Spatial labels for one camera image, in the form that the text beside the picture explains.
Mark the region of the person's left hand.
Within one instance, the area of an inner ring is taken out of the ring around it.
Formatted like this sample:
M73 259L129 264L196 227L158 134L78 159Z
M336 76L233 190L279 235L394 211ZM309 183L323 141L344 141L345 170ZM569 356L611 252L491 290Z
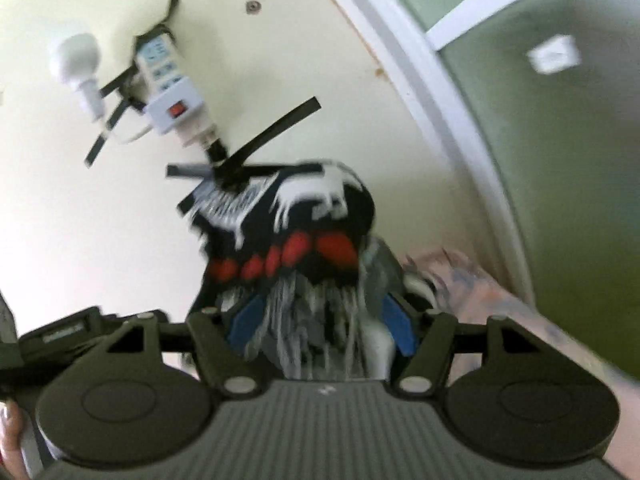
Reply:
M15 401L1 403L1 466L15 480L29 480L21 442L24 417Z

